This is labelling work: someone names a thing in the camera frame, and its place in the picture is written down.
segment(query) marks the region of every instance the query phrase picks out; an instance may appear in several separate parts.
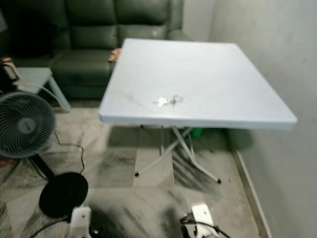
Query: baseboard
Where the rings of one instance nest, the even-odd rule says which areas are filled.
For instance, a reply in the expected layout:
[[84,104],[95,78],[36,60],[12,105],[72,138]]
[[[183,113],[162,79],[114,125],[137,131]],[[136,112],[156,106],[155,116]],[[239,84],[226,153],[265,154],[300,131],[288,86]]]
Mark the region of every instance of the baseboard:
[[235,141],[230,136],[229,130],[224,129],[224,134],[226,136],[226,139],[228,141],[229,148],[231,150],[231,153],[233,155],[234,162],[237,166],[240,178],[242,180],[242,184],[244,186],[244,190],[246,192],[246,195],[248,197],[251,210],[253,212],[254,218],[256,220],[258,229],[259,229],[259,235],[261,238],[273,238],[272,234],[270,232],[267,220],[265,218],[265,215],[263,213],[262,206],[260,204],[259,198],[257,196],[257,193],[254,189],[253,183],[251,181],[250,175],[247,171],[247,168],[245,166],[245,163],[243,161],[242,155],[238,150],[238,147],[235,143]]

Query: fan base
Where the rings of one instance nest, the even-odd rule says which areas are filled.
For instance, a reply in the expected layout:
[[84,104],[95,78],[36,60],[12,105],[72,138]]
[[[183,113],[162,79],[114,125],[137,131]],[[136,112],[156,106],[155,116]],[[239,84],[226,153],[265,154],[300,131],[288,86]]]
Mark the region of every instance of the fan base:
[[41,211],[51,218],[71,215],[88,193],[87,180],[78,173],[64,173],[51,179],[40,196]]

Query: table top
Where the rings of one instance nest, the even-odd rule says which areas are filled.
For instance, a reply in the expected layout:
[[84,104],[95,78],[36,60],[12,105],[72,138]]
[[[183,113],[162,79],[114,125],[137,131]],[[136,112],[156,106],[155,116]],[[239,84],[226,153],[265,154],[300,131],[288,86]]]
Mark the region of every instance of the table top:
[[[182,95],[173,108],[160,97]],[[99,108],[111,123],[291,129],[296,117],[236,44],[126,39]]]
[[16,82],[18,87],[29,93],[38,93],[40,88],[36,85],[44,86],[52,74],[50,68],[39,67],[18,67],[21,79]]

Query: white side table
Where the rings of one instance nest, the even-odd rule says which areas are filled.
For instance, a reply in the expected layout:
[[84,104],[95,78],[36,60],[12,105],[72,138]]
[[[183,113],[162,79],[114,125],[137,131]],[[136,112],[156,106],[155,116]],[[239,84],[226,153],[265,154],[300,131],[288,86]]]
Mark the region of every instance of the white side table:
[[71,106],[55,82],[50,68],[19,67],[17,69],[21,75],[21,79],[16,82],[19,88],[23,88],[23,91],[37,94],[41,87],[48,83],[64,112],[71,111]]

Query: green object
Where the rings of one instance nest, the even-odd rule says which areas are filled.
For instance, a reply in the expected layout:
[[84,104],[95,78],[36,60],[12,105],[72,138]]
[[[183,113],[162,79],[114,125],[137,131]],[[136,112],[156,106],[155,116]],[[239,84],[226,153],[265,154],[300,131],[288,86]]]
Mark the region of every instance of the green object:
[[[125,38],[191,40],[181,30],[184,0],[2,0],[1,4],[12,33],[1,33],[1,42],[11,42],[14,33],[21,32],[17,9],[35,9],[55,26],[52,57],[5,55],[17,67],[49,67],[69,99],[102,98],[115,66],[108,62],[111,51],[121,48]],[[24,31],[32,32],[31,26]]]
[[191,131],[191,135],[194,139],[199,139],[202,136],[203,129],[202,128],[194,128]]

